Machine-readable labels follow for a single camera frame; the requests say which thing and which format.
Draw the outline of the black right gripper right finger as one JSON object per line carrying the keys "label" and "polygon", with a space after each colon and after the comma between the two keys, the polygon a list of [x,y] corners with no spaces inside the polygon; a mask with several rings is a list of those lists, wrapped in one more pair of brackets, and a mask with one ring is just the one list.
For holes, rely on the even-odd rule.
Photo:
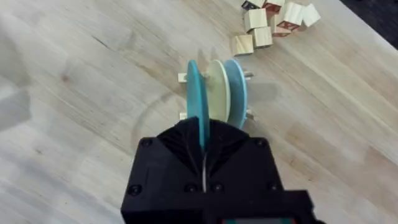
{"label": "black right gripper right finger", "polygon": [[284,189],[265,138],[218,120],[210,121],[206,155],[208,191],[216,194],[257,195]]}

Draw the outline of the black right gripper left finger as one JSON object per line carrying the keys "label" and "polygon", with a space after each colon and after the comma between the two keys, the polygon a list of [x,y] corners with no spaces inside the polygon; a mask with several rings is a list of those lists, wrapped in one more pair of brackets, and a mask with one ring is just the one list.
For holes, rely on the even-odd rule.
{"label": "black right gripper left finger", "polygon": [[188,118],[139,141],[122,203],[146,207],[163,196],[203,192],[203,156],[198,118]]}

